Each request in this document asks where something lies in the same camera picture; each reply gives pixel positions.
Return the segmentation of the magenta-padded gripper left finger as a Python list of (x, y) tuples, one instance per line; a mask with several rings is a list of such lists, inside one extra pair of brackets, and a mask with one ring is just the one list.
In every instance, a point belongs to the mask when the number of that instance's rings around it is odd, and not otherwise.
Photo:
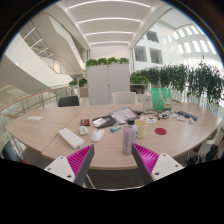
[(45, 168), (45, 171), (83, 186), (94, 154), (94, 145), (91, 144), (68, 157), (59, 156)]

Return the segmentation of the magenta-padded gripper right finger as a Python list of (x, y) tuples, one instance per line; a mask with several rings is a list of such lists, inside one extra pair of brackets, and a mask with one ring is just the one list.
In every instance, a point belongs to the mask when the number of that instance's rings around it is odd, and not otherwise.
[(138, 144), (132, 144), (132, 155), (145, 185), (183, 169), (167, 153), (158, 154)]

